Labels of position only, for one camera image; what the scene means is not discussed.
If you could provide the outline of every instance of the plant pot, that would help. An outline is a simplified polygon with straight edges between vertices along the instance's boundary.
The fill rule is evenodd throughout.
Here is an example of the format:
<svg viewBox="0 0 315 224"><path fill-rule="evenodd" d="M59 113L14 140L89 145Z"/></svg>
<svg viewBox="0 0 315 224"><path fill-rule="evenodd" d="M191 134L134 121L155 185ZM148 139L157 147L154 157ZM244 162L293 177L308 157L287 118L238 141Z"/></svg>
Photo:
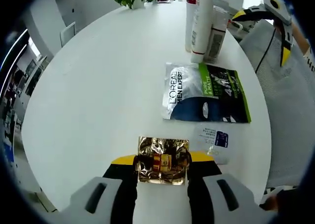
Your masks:
<svg viewBox="0 0 315 224"><path fill-rule="evenodd" d="M134 0L131 9L135 10L135 9L139 9L139 8L144 8L144 0Z"/></svg>

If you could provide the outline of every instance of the foil packet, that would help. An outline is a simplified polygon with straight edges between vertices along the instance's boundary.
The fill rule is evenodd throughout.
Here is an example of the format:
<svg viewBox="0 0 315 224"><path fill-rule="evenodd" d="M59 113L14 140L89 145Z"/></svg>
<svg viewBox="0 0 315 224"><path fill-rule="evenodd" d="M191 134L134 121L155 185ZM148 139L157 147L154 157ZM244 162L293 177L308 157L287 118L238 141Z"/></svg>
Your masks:
<svg viewBox="0 0 315 224"><path fill-rule="evenodd" d="M139 137L138 181L182 185L189 165L189 141Z"/></svg>
<svg viewBox="0 0 315 224"><path fill-rule="evenodd" d="M206 64L166 64L164 119L249 123L237 71Z"/></svg>

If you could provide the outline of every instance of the white pillar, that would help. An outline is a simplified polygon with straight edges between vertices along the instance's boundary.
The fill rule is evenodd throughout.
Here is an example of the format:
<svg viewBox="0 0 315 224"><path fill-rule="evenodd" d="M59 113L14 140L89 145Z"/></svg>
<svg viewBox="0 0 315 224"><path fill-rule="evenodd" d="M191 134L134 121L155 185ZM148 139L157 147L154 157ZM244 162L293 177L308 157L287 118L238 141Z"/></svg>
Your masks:
<svg viewBox="0 0 315 224"><path fill-rule="evenodd" d="M23 19L36 47L50 61L62 47L60 31L65 28L56 0L34 0Z"/></svg>

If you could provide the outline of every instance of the white plastic bottle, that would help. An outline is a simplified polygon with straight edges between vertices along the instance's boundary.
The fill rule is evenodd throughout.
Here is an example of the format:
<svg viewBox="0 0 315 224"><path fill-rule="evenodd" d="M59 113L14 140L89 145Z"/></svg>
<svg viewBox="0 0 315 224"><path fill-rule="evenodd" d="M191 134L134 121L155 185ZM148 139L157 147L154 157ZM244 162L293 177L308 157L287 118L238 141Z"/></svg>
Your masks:
<svg viewBox="0 0 315 224"><path fill-rule="evenodd" d="M191 34L191 62L201 63L207 50L212 27L213 0L197 0Z"/></svg>
<svg viewBox="0 0 315 224"><path fill-rule="evenodd" d="M204 62L216 63L226 32L229 13L221 7L213 7L213 23L208 41L208 47L204 56Z"/></svg>
<svg viewBox="0 0 315 224"><path fill-rule="evenodd" d="M186 0L186 35L185 49L191 52L191 32L192 24L194 23L194 14L197 9L197 0Z"/></svg>

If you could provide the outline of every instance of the barcode label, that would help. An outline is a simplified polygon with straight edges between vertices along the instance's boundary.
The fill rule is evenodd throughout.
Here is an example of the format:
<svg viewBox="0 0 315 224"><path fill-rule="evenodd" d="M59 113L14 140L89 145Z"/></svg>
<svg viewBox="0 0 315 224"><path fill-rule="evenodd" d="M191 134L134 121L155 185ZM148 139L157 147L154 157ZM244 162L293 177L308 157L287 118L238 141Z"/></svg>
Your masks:
<svg viewBox="0 0 315 224"><path fill-rule="evenodd" d="M197 36L197 33L195 31L192 31L192 35L191 35L191 44L193 46L195 46L196 44L196 36Z"/></svg>
<svg viewBox="0 0 315 224"><path fill-rule="evenodd" d="M223 40L223 35L222 34L214 34L213 39L212 39L212 44L209 52L209 58L215 58L217 57L219 53L219 48Z"/></svg>

